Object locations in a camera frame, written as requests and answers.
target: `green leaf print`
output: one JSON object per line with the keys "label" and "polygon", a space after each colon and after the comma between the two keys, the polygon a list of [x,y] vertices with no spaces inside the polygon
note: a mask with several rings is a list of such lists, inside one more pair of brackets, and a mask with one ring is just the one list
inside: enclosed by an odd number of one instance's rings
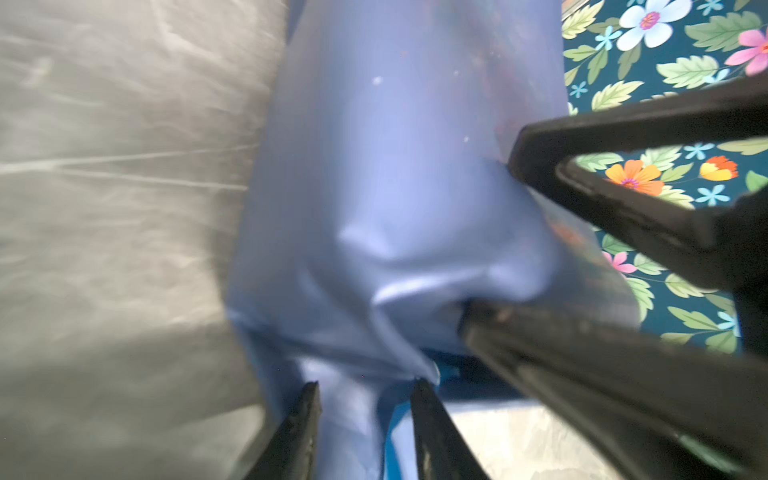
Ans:
{"label": "green leaf print", "polygon": [[733,305],[733,300],[731,300],[730,298],[726,298],[724,296],[719,296],[719,295],[711,295],[711,294],[705,295],[704,298],[709,300],[710,303],[712,303],[714,306],[716,306],[720,310],[723,310],[728,315],[736,316],[736,307]]}
{"label": "green leaf print", "polygon": [[627,278],[627,284],[629,284],[629,288],[637,300],[637,305],[640,307],[640,321],[642,322],[645,320],[648,310],[654,309],[654,303],[651,299],[656,298],[656,296],[650,291],[650,285],[645,280]]}
{"label": "green leaf print", "polygon": [[594,17],[603,8],[604,0],[595,5],[587,5],[574,13],[563,22],[563,38],[572,40],[576,35],[587,30],[594,23]]}
{"label": "green leaf print", "polygon": [[635,255],[634,265],[637,267],[638,271],[645,273],[646,275],[661,275],[661,272],[668,270],[665,266],[661,266],[642,253]]}
{"label": "green leaf print", "polygon": [[672,168],[671,170],[667,170],[661,175],[661,178],[659,180],[663,182],[674,182],[676,180],[679,180],[685,177],[685,174],[687,174],[693,166],[694,164],[680,165],[679,167],[675,167],[675,168]]}
{"label": "green leaf print", "polygon": [[590,58],[597,51],[595,47],[589,45],[579,45],[578,48],[572,48],[563,52],[563,56],[573,61],[582,61]]}
{"label": "green leaf print", "polygon": [[645,100],[640,100],[640,101],[644,102],[644,101],[651,101],[651,100],[660,100],[662,98],[676,97],[676,96],[677,96],[676,91],[665,91],[663,94],[651,95],[650,98],[646,98]]}
{"label": "green leaf print", "polygon": [[688,343],[688,340],[690,340],[693,336],[693,333],[662,333],[661,339],[664,342],[684,345],[685,343]]}
{"label": "green leaf print", "polygon": [[572,68],[571,70],[568,70],[565,72],[565,86],[572,84],[574,82],[574,79],[576,78],[576,74],[578,73],[579,67]]}
{"label": "green leaf print", "polygon": [[614,84],[609,84],[592,97],[592,111],[618,107],[629,100],[632,97],[631,93],[642,84],[642,81],[630,81],[627,83],[617,81]]}
{"label": "green leaf print", "polygon": [[683,145],[671,145],[669,147],[649,148],[640,156],[643,164],[656,165],[661,171],[669,170],[674,166],[674,161],[680,158],[680,149]]}
{"label": "green leaf print", "polygon": [[586,154],[579,155],[575,158],[576,165],[585,169],[586,171],[595,172],[598,170],[605,170],[610,164],[616,164],[622,161],[621,155],[613,154],[610,152],[603,152],[600,154]]}
{"label": "green leaf print", "polygon": [[603,48],[587,64],[587,70],[589,70],[587,74],[588,84],[592,85],[598,79],[598,75],[605,68],[605,65],[608,65],[608,50]]}
{"label": "green leaf print", "polygon": [[713,293],[717,291],[693,286],[676,273],[671,273],[666,278],[664,283],[672,293],[681,298],[688,298],[689,296],[704,296],[705,293]]}
{"label": "green leaf print", "polygon": [[668,306],[667,310],[672,315],[683,320],[683,325],[694,330],[719,330],[715,322],[710,320],[710,317],[704,315],[701,312],[688,312],[676,306]]}
{"label": "green leaf print", "polygon": [[739,47],[742,31],[755,30],[762,24],[760,17],[752,12],[729,13],[725,17],[710,17],[708,23],[687,25],[685,35],[696,40],[694,47],[706,48],[707,51],[731,51]]}
{"label": "green leaf print", "polygon": [[736,351],[737,340],[733,332],[725,332],[712,335],[705,343],[710,350],[722,353],[733,353]]}
{"label": "green leaf print", "polygon": [[757,192],[759,189],[768,185],[768,177],[749,171],[746,174],[746,189],[750,192]]}
{"label": "green leaf print", "polygon": [[768,137],[755,137],[746,140],[727,141],[717,145],[725,151],[736,151],[742,155],[757,155],[768,150]]}
{"label": "green leaf print", "polygon": [[664,76],[664,83],[675,88],[696,88],[704,84],[704,79],[717,73],[720,66],[709,55],[689,58],[680,57],[674,63],[661,63],[656,70]]}
{"label": "green leaf print", "polygon": [[678,439],[688,452],[693,453],[699,460],[721,472],[733,475],[744,471],[744,467],[740,465],[739,462],[728,455],[718,452],[710,446],[699,442],[690,435],[680,435]]}
{"label": "green leaf print", "polygon": [[632,69],[632,65],[640,60],[640,53],[643,51],[643,43],[638,43],[631,50],[627,50],[619,57],[619,80],[624,80]]}
{"label": "green leaf print", "polygon": [[608,234],[606,234],[605,237],[603,237],[602,247],[603,247],[603,250],[610,253],[611,255],[615,255],[621,252],[630,252],[634,250],[634,247],[630,247],[629,245],[622,242],[618,238]]}
{"label": "green leaf print", "polygon": [[605,33],[605,29],[608,27],[613,27],[614,30],[618,30],[619,19],[616,17],[606,18],[605,22],[597,22],[597,23],[593,23],[592,25],[589,25],[587,27],[587,30],[591,31],[592,33],[603,34]]}
{"label": "green leaf print", "polygon": [[659,195],[657,198],[682,208],[687,208],[689,210],[694,209],[694,198],[690,195],[686,195],[685,190],[680,188],[672,188],[671,185],[664,185],[661,188],[661,195]]}

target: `blue flower print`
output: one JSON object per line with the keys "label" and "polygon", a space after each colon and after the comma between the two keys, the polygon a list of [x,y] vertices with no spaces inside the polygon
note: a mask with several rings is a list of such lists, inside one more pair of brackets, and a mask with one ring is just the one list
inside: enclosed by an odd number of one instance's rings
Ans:
{"label": "blue flower print", "polygon": [[728,75],[730,75],[730,68],[724,68],[723,70],[718,71],[716,75],[704,77],[704,83],[706,84],[704,85],[704,88],[713,87],[717,84],[733,80],[732,78],[726,80]]}
{"label": "blue flower print", "polygon": [[598,35],[594,38],[595,41],[600,42],[594,49],[602,50],[605,48],[606,50],[611,50],[614,47],[614,44],[611,40],[616,40],[619,37],[621,37],[621,30],[614,31],[614,28],[609,25],[606,27],[604,34]]}
{"label": "blue flower print", "polygon": [[717,316],[721,320],[725,320],[722,323],[717,324],[717,328],[721,330],[733,329],[733,334],[737,337],[741,337],[741,327],[739,327],[739,316],[730,316],[725,312],[717,312]]}
{"label": "blue flower print", "polygon": [[574,90],[569,95],[575,96],[576,98],[581,98],[581,94],[585,94],[589,91],[587,88],[584,87],[586,84],[587,84],[586,81],[582,81],[579,86],[571,85],[571,88],[573,88]]}
{"label": "blue flower print", "polygon": [[703,10],[701,14],[706,17],[713,10],[720,11],[723,9],[723,5],[720,3],[721,1],[722,0],[704,0],[704,3],[696,7],[696,10]]}
{"label": "blue flower print", "polygon": [[699,204],[702,204],[704,202],[707,202],[708,207],[714,207],[717,205],[717,201],[721,202],[727,202],[730,200],[730,197],[727,195],[719,195],[720,192],[725,190],[725,185],[719,184],[712,187],[712,191],[707,190],[706,188],[700,188],[699,193],[703,195],[703,197],[699,197],[696,199],[696,202]]}
{"label": "blue flower print", "polygon": [[692,146],[683,147],[683,150],[689,151],[690,153],[685,156],[686,160],[689,160],[696,157],[697,160],[703,160],[707,154],[704,153],[705,150],[711,150],[715,148],[715,144],[701,144],[701,142],[694,144]]}

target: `black metal frame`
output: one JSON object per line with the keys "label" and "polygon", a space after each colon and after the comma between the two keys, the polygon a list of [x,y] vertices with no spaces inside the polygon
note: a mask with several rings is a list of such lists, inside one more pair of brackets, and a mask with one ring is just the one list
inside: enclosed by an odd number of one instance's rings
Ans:
{"label": "black metal frame", "polygon": [[[509,170],[546,197],[691,283],[734,293],[743,356],[510,303],[468,304],[467,346],[570,422],[627,480],[768,478],[768,189],[730,209],[685,210],[572,159],[755,136],[768,136],[768,76],[528,125],[512,151]],[[310,477],[319,397],[308,385],[247,478]],[[486,479],[427,382],[416,383],[411,403],[419,478]]]}

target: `trash bag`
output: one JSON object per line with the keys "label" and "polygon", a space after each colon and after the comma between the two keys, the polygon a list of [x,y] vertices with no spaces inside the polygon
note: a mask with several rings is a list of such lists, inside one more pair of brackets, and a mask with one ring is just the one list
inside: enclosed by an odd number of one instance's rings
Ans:
{"label": "trash bag", "polygon": [[416,379],[449,406],[520,398],[459,339],[465,300],[627,328],[637,304],[590,227],[505,169],[525,124],[568,114],[559,0],[301,7],[227,308],[278,416],[319,381],[316,477],[378,480]]}

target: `floral fabric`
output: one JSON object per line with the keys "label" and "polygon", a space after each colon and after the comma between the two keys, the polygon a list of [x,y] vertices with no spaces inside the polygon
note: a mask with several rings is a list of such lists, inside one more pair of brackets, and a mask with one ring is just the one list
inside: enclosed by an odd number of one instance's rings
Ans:
{"label": "floral fabric", "polygon": [[[768,68],[768,2],[600,0],[563,22],[571,114],[710,88]],[[582,155],[584,169],[686,208],[723,206],[768,184],[768,137]],[[642,330],[725,353],[741,348],[729,295],[693,286],[596,232],[641,308]]]}

